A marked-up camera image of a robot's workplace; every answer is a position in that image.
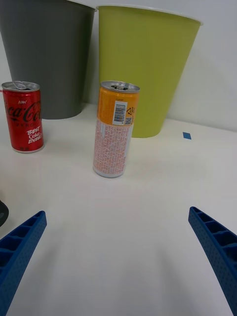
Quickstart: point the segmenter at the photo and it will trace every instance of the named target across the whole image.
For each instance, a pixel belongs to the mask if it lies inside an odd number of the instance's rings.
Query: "bin rim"
[[[77,3],[77,4],[81,4],[81,5],[87,6],[87,7],[91,8],[91,9],[94,9],[95,12],[97,11],[97,8],[95,8],[94,6],[88,5],[88,4],[84,3],[84,2],[77,1],[77,0],[67,0],[67,1],[74,2],[74,3]]]
[[[101,6],[120,6],[120,7],[125,7],[125,8],[134,8],[134,9],[143,9],[143,10],[150,10],[150,11],[157,11],[157,12],[162,12],[162,13],[168,13],[168,14],[173,14],[173,15],[178,15],[178,16],[182,16],[184,18],[188,18],[191,20],[195,20],[197,22],[200,23],[200,25],[203,25],[203,22],[200,20],[197,20],[196,18],[193,18],[191,16],[182,14],[182,13],[178,13],[178,12],[173,12],[173,11],[169,11],[169,10],[164,10],[164,9],[159,9],[159,8],[154,8],[151,6],[143,6],[143,5],[132,5],[132,4],[116,4],[116,3],[105,3],[105,4],[100,4],[98,6],[96,6],[96,9],[99,10]]]

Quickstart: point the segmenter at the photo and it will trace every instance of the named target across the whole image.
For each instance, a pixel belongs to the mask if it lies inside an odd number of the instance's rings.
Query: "trash bin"
[[[200,21],[151,8],[99,6],[100,81],[141,88],[133,137],[160,132]]]
[[[0,0],[12,80],[40,85],[43,119],[65,119],[82,110],[94,12],[67,0]]]

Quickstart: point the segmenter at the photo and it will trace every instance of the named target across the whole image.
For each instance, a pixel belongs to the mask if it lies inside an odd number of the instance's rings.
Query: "barcode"
[[[124,125],[127,110],[127,102],[115,101],[114,125]]]
[[[125,120],[125,125],[130,125],[130,124],[132,124],[132,117],[126,118]]]

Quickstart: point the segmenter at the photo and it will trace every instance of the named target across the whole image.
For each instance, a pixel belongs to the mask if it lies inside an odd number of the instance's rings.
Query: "white wall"
[[[96,6],[108,0],[83,0]],[[237,1],[126,0],[177,11],[204,22],[195,40],[168,117],[237,131]],[[0,39],[0,82],[10,79]],[[97,103],[98,13],[95,13],[84,99]]]

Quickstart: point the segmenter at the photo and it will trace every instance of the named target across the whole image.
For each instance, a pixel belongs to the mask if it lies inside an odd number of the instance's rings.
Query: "gray trash bin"
[[[68,0],[0,0],[12,80],[40,85],[43,119],[65,119],[82,110],[94,12]]]

